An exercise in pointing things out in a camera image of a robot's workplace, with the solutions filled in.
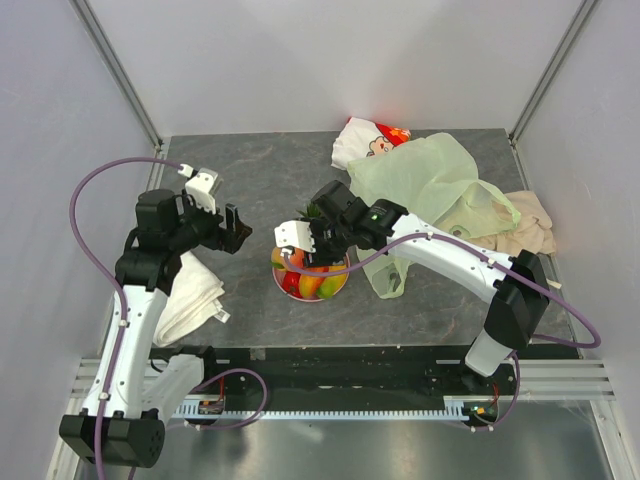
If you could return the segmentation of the fake pineapple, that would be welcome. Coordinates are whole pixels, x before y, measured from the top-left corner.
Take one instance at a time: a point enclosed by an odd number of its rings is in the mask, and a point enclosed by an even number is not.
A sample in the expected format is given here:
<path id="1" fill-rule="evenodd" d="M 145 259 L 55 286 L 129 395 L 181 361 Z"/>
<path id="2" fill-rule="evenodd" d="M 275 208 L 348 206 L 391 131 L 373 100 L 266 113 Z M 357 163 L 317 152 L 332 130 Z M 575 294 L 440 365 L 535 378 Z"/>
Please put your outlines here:
<path id="1" fill-rule="evenodd" d="M 322 218 L 322 213 L 314 203 L 308 203 L 302 210 L 298 210 L 299 219 L 302 221 L 313 221 Z"/>

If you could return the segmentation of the fake red orange mango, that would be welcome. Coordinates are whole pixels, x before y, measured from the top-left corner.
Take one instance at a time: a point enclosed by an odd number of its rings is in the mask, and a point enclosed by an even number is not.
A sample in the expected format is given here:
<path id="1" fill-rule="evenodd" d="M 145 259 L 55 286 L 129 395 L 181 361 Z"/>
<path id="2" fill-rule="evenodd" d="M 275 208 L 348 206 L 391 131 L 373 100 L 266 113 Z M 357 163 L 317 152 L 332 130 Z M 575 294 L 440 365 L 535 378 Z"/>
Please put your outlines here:
<path id="1" fill-rule="evenodd" d="M 316 295 L 317 290 L 323 282 L 323 277 L 302 274 L 299 281 L 299 290 L 301 297 L 304 299 L 313 299 Z"/>

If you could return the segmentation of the fake yellow pear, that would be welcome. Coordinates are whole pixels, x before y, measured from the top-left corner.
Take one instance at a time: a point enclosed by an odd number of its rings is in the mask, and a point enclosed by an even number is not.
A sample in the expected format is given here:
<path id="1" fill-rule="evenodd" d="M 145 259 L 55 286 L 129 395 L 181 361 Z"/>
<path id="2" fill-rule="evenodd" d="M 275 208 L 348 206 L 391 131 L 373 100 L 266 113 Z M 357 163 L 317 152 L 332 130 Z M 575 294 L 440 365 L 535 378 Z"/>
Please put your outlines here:
<path id="1" fill-rule="evenodd" d="M 274 247 L 273 248 L 273 250 L 271 252 L 270 263 L 271 263 L 271 266 L 274 269 L 277 269 L 277 270 L 280 270 L 280 271 L 286 271 L 287 270 L 286 262 L 284 261 L 282 250 L 279 247 Z"/>

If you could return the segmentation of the fake red bell pepper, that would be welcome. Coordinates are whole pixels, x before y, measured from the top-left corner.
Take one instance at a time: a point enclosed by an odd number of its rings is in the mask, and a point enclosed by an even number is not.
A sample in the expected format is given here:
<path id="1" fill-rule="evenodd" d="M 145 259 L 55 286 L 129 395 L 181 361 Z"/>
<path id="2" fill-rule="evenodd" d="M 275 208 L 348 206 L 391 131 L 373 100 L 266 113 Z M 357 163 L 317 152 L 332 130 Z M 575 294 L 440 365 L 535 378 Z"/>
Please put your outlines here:
<path id="1" fill-rule="evenodd" d="M 281 286 L 288 295 L 296 298 L 301 298 L 299 290 L 300 278 L 301 275 L 299 273 L 292 271 L 288 271 L 284 275 Z"/>

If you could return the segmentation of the green avocado print plastic bag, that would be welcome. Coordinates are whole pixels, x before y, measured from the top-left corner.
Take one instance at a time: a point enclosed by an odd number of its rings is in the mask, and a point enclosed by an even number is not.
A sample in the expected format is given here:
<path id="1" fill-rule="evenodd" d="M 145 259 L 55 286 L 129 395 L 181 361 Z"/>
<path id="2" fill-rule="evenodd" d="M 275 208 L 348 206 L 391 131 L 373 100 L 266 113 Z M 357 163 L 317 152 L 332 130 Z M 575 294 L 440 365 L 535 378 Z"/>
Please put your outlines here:
<path id="1" fill-rule="evenodd" d="M 350 190 L 371 205 L 402 205 L 430 225 L 470 241 L 514 230 L 520 212 L 479 178 L 475 160 L 450 134 L 436 133 L 347 166 Z"/>

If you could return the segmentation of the fake peach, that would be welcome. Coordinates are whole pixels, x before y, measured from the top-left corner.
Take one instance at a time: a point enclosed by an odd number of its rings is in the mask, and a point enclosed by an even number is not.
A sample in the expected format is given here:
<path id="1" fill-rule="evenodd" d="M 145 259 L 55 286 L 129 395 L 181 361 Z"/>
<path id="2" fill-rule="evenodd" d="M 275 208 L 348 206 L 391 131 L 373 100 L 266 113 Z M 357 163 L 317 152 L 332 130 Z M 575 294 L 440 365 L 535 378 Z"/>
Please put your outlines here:
<path id="1" fill-rule="evenodd" d="M 289 263 L 300 269 L 305 269 L 304 259 L 305 252 L 301 249 L 295 249 L 294 252 L 288 257 Z"/>

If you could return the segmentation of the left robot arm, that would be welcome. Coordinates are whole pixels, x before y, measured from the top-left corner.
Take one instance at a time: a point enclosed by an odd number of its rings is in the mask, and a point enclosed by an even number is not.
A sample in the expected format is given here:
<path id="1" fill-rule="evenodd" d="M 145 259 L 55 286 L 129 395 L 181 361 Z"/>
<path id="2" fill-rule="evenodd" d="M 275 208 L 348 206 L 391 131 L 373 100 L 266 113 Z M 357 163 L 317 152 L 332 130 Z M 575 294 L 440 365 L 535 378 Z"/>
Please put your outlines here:
<path id="1" fill-rule="evenodd" d="M 113 317 L 95 380 L 79 413 L 64 415 L 59 426 L 60 437 L 95 466 L 99 478 L 109 465 L 154 466 L 167 424 L 185 397 L 218 385 L 211 347 L 178 348 L 146 385 L 153 336 L 182 255 L 197 246 L 234 254 L 252 233 L 235 205 L 206 211 L 187 192 L 144 192 L 135 215 L 136 226 L 115 265 Z"/>

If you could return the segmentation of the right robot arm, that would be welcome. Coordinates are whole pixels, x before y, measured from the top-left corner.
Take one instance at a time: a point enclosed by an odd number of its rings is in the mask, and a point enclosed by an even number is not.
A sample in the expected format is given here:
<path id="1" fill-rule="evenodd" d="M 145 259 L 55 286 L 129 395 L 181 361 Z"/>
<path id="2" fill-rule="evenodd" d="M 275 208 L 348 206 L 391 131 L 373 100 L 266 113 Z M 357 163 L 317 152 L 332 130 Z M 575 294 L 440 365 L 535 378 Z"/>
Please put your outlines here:
<path id="1" fill-rule="evenodd" d="M 337 260 L 350 247 L 371 249 L 443 275 L 488 304 L 483 328 L 457 371 L 465 391 L 483 392 L 499 364 L 529 344 L 549 305 L 544 294 L 549 285 L 536 254 L 523 250 L 510 256 L 477 247 L 389 200 L 367 205 L 339 181 L 325 185 L 311 204 L 319 215 L 310 226 L 310 265 Z"/>

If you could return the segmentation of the white red cartoon bag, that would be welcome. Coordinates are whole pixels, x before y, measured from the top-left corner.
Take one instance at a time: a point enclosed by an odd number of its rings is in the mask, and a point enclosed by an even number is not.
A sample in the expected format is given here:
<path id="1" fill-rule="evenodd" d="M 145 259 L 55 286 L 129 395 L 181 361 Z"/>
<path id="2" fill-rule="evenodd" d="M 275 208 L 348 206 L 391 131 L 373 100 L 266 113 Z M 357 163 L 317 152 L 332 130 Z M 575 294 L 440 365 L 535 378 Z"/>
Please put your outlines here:
<path id="1" fill-rule="evenodd" d="M 350 117 L 333 143 L 331 166 L 346 170 L 351 161 L 388 153 L 410 140 L 409 129 Z"/>

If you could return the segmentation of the pink plate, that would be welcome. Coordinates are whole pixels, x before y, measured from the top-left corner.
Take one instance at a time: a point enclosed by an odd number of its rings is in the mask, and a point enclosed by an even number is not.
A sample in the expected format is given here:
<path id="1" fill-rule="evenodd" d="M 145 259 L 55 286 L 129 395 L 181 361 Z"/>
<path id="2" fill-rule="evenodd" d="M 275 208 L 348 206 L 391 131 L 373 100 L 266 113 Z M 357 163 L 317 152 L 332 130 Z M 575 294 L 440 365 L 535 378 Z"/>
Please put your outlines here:
<path id="1" fill-rule="evenodd" d="M 349 274 L 326 278 L 301 275 L 291 271 L 283 263 L 281 249 L 275 247 L 271 253 L 271 267 L 275 283 L 288 297 L 303 302 L 320 302 L 334 297 L 346 284 Z"/>

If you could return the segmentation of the white folded towel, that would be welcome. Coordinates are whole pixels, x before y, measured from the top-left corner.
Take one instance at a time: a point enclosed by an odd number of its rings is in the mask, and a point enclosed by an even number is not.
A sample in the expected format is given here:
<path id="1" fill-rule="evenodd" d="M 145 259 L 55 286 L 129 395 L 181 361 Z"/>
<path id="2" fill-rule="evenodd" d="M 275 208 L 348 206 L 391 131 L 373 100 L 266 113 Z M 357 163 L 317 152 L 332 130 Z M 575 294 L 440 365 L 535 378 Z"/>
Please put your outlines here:
<path id="1" fill-rule="evenodd" d="M 220 301 L 224 283 L 191 252 L 181 256 L 181 263 L 154 332 L 153 343 L 158 347 L 177 342 L 211 317 L 221 323 L 230 318 Z"/>

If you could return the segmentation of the beige crumpled cloth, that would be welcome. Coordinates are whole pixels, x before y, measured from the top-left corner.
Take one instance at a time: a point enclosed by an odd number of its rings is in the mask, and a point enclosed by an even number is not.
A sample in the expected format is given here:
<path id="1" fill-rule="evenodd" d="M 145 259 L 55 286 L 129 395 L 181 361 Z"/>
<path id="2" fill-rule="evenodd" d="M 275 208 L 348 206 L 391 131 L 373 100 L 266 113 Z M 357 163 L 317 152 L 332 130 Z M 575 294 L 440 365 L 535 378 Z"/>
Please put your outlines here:
<path id="1" fill-rule="evenodd" d="M 493 251 L 517 256 L 522 250 L 553 256 L 557 245 L 552 232 L 553 222 L 532 191 L 516 191 L 505 194 L 520 213 L 515 229 L 479 238 L 470 242 Z"/>

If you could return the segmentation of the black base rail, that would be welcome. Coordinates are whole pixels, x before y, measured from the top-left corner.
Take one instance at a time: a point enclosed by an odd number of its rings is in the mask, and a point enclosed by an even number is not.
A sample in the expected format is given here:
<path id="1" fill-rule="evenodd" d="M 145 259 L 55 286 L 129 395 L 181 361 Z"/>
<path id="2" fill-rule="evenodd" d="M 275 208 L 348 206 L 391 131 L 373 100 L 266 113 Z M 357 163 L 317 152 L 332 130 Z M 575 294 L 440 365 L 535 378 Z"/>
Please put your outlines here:
<path id="1" fill-rule="evenodd" d="M 250 408 L 262 397 L 273 410 L 305 405 L 321 409 L 357 407 L 395 409 L 402 403 L 433 407 L 447 396 L 492 399 L 515 391 L 509 363 L 489 377 L 464 366 L 462 346 L 379 346 L 309 348 L 154 348 L 150 357 L 162 363 L 177 354 L 205 359 L 205 376 L 214 381 L 203 394 L 222 394 L 229 409 Z"/>

